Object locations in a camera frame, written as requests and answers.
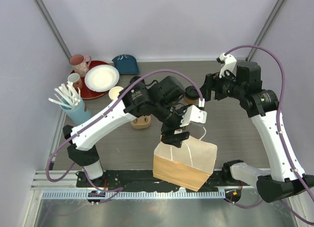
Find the brown paper bag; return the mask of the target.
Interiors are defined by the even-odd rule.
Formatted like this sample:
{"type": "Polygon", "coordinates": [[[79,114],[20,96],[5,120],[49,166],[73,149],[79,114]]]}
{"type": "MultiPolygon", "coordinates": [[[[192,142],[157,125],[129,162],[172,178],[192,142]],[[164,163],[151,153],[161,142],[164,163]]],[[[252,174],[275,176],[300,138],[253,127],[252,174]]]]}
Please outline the brown paper bag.
{"type": "Polygon", "coordinates": [[[177,148],[159,142],[154,150],[153,177],[180,187],[199,191],[213,174],[217,145],[189,136],[177,148]]]}

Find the brown paper cup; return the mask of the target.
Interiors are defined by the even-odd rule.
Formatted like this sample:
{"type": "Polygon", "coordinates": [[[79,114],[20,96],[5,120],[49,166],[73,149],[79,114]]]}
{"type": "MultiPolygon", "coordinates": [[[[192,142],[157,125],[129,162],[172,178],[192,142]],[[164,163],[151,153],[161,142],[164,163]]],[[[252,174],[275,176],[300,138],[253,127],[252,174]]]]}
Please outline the brown paper cup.
{"type": "Polygon", "coordinates": [[[186,104],[196,104],[198,102],[198,99],[199,97],[192,97],[192,98],[189,98],[187,96],[184,97],[184,102],[186,104]]]}

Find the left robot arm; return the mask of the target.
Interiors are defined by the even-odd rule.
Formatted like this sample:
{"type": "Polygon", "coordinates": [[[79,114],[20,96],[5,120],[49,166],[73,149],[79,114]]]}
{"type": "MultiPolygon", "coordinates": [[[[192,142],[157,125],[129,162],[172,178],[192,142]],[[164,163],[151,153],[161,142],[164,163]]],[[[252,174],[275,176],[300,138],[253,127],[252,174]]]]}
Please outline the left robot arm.
{"type": "Polygon", "coordinates": [[[142,80],[133,77],[130,83],[135,83],[130,91],[124,89],[119,96],[105,109],[78,126],[65,125],[63,135],[70,140],[67,148],[69,158],[87,172],[87,181],[93,187],[100,187],[104,183],[104,172],[96,149],[96,143],[128,122],[141,116],[153,115],[162,122],[162,141],[179,147],[189,136],[185,132],[176,136],[175,131],[180,128],[184,108],[175,106],[183,97],[185,89],[173,76],[167,76],[160,82],[155,82],[148,88],[142,80]]]}

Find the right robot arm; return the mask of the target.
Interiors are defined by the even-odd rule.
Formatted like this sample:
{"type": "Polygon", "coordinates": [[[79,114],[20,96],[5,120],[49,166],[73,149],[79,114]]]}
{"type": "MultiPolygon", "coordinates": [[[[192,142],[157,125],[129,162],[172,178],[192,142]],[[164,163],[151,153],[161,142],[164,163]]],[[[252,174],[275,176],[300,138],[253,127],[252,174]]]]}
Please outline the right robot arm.
{"type": "Polygon", "coordinates": [[[235,74],[230,69],[207,74],[201,93],[205,101],[227,97],[238,100],[256,127],[268,157],[270,172],[242,160],[224,163],[221,178],[226,185],[242,181],[256,188],[267,203],[301,194],[314,186],[314,177],[306,174],[294,155],[276,93],[262,88],[261,67],[256,62],[238,63],[235,74]]]}

